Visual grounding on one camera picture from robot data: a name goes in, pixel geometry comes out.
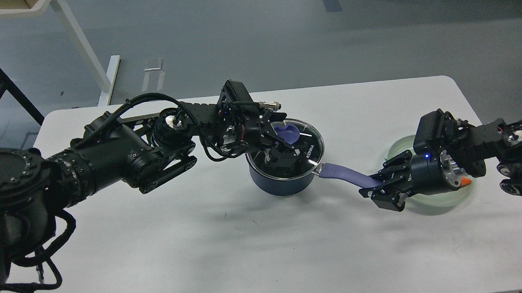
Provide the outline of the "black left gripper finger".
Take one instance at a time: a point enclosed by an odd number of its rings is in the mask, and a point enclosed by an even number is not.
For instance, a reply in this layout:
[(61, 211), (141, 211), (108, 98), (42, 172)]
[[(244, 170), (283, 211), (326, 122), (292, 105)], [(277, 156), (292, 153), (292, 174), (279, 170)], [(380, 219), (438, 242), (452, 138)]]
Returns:
[(291, 144), (284, 139), (263, 144), (264, 165), (271, 168), (288, 168), (305, 154), (307, 144)]
[(271, 111), (263, 113), (260, 118), (260, 128), (270, 129), (274, 124), (284, 121), (287, 118), (287, 113), (279, 111)]

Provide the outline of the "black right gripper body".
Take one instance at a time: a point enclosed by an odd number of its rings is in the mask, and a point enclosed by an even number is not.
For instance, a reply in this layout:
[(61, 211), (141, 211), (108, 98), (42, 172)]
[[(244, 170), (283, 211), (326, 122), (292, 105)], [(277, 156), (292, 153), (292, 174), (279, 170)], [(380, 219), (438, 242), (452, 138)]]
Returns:
[(410, 164), (409, 195), (434, 195), (458, 191), (463, 185), (463, 170), (443, 151), (416, 155)]

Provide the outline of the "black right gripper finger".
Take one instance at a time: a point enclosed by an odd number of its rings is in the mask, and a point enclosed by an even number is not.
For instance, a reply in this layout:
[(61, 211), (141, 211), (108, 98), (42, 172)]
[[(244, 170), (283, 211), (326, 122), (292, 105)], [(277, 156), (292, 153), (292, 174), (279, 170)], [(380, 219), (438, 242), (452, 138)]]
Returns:
[(412, 174), (412, 158), (413, 153), (410, 150), (403, 151), (386, 160), (382, 168), (370, 175), (370, 178), (381, 182), (383, 185), (408, 181)]
[(392, 181), (363, 187), (359, 192), (362, 197), (371, 199), (381, 209), (401, 212), (405, 208), (405, 200), (414, 194), (413, 189), (412, 182)]

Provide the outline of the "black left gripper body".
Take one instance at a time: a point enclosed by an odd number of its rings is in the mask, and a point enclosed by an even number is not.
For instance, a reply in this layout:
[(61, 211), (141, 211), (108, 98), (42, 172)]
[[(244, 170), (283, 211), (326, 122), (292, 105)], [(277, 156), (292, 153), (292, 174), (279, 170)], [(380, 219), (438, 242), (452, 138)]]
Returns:
[(279, 140), (275, 129), (260, 128), (259, 116), (223, 113), (219, 110), (221, 122), (218, 137), (218, 150), (226, 158), (236, 158), (245, 153), (263, 151), (263, 144)]

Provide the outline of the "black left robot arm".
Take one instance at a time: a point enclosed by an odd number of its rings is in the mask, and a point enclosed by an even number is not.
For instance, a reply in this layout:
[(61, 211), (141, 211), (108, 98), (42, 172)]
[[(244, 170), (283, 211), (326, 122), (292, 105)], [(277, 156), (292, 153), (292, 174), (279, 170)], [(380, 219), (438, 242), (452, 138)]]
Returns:
[(0, 148), (0, 292), (60, 287), (52, 255), (76, 228), (66, 208), (119, 180), (151, 192), (196, 164), (194, 137), (207, 156), (218, 153), (212, 161), (261, 152), (271, 167), (295, 165), (303, 145), (275, 127), (286, 116), (279, 103), (254, 101), (227, 82), (216, 104), (136, 96), (49, 158), (36, 148)]

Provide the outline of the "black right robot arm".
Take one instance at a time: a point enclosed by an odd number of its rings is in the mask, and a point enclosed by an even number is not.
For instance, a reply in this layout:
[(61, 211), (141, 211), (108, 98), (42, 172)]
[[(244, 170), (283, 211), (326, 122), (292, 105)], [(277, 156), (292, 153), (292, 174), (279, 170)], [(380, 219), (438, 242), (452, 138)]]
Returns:
[(475, 126), (437, 109), (420, 118), (413, 149), (384, 162), (359, 194), (379, 208), (402, 211), (414, 195), (437, 195), (464, 188), (466, 178), (486, 174), (485, 160), (498, 159), (499, 184), (507, 194), (522, 196), (522, 120), (503, 119)]

